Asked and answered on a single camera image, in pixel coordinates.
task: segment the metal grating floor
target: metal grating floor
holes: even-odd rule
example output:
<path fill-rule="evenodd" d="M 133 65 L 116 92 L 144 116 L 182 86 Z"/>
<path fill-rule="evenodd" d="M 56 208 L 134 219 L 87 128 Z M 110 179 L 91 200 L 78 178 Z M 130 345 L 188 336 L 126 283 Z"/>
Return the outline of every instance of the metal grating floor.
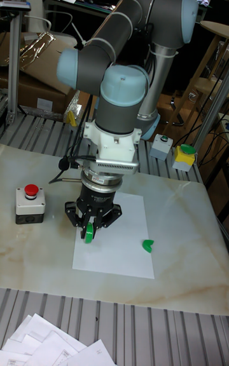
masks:
<path fill-rule="evenodd" d="M 0 129 L 0 143 L 63 156 L 74 132 L 60 122 L 19 114 Z M 149 157 L 150 143 L 138 148 L 140 172 L 202 182 L 197 167 L 173 170 Z M 229 317 L 167 311 L 58 297 L 0 288 L 0 347 L 27 315 L 37 313 L 82 343 L 102 339 L 118 366 L 229 365 Z"/>
<path fill-rule="evenodd" d="M 42 154 L 63 157 L 71 146 L 74 132 L 69 125 L 49 119 L 36 118 L 18 114 L 14 124 L 5 130 L 0 128 L 0 143 L 17 149 L 34 151 Z M 165 161 L 149 156 L 151 143 L 141 141 L 138 147 L 138 158 L 141 173 L 176 180 L 202 182 L 198 168 L 194 165 L 186 173 L 172 168 L 172 152 Z"/>
<path fill-rule="evenodd" d="M 38 313 L 90 345 L 102 339 L 118 366 L 229 365 L 225 316 L 167 311 L 0 289 L 0 346 Z"/>

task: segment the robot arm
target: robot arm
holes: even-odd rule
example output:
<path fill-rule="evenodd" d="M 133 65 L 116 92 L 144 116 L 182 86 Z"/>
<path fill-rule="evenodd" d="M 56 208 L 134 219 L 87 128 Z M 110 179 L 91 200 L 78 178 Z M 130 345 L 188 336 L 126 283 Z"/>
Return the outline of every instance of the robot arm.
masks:
<path fill-rule="evenodd" d="M 60 81 L 100 97 L 96 119 L 84 130 L 96 161 L 84 163 L 81 195 L 75 205 L 66 205 L 72 223 L 83 228 L 82 238 L 91 216 L 95 236 L 98 228 L 121 215 L 121 208 L 113 204 L 115 192 L 122 176 L 137 170 L 135 145 L 142 133 L 145 139 L 151 137 L 163 84 L 177 49 L 191 40 L 197 10 L 195 0 L 120 0 L 81 51 L 61 54 Z M 134 30 L 149 24 L 149 75 L 137 65 L 115 64 Z"/>

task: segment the white chair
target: white chair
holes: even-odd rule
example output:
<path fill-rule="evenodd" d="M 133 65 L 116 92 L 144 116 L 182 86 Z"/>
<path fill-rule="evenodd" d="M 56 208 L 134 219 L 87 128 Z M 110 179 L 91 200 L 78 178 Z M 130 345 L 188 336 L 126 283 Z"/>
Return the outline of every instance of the white chair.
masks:
<path fill-rule="evenodd" d="M 31 11 L 25 15 L 25 17 L 27 18 L 26 29 L 28 32 L 35 32 L 35 33 L 50 32 L 56 38 L 59 38 L 60 40 L 64 41 L 69 46 L 75 47 L 77 45 L 77 40 L 74 37 L 68 34 L 64 34 L 64 31 L 67 29 L 67 27 L 73 20 L 73 16 L 70 13 L 66 13 L 64 11 L 55 12 L 70 16 L 70 21 L 64 27 L 64 30 L 62 30 L 62 32 L 51 31 L 52 24 L 49 20 L 45 18 L 45 15 L 46 13 L 52 13 L 53 11 L 52 10 L 46 11 L 44 9 L 42 0 L 25 0 L 25 1 L 31 4 Z"/>

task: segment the red button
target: red button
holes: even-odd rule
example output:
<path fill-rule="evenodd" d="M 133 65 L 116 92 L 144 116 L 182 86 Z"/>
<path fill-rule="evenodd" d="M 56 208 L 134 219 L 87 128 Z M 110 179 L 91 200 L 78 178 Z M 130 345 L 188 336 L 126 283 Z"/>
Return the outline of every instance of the red button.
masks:
<path fill-rule="evenodd" d="M 35 196 L 37 195 L 39 191 L 39 188 L 37 186 L 35 186 L 34 184 L 29 184 L 25 187 L 25 193 L 28 196 Z"/>

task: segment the marble table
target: marble table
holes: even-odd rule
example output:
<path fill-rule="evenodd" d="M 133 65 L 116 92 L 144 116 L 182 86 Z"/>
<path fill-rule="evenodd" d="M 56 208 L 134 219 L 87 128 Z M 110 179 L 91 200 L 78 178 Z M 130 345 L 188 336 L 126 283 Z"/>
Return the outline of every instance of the marble table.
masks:
<path fill-rule="evenodd" d="M 48 185 L 59 158 L 0 146 L 0 287 L 229 315 L 229 256 L 202 184 L 137 173 L 121 191 L 144 197 L 155 279 L 72 270 L 75 228 L 64 203 L 80 184 Z M 69 170 L 68 177 L 79 177 Z M 44 187 L 42 224 L 15 224 L 15 189 Z"/>

